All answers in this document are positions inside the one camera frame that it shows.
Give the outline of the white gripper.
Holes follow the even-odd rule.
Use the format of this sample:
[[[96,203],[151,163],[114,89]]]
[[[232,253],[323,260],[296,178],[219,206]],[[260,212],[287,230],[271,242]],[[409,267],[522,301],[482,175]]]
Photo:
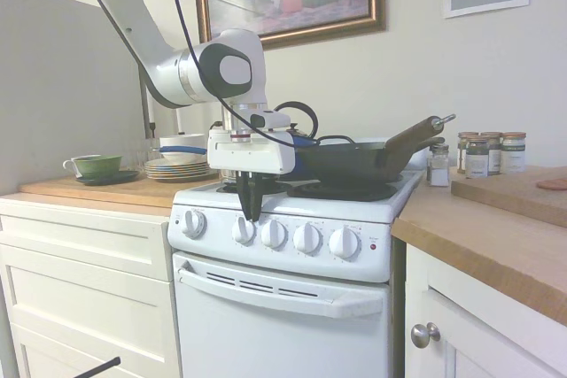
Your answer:
[[[236,187],[241,210],[245,218],[252,222],[257,222],[261,214],[261,174],[287,174],[295,167],[295,150],[290,146],[291,136],[283,131],[276,132],[275,138],[282,139],[288,146],[257,133],[241,138],[222,129],[209,131],[208,164],[213,169],[237,171]]]

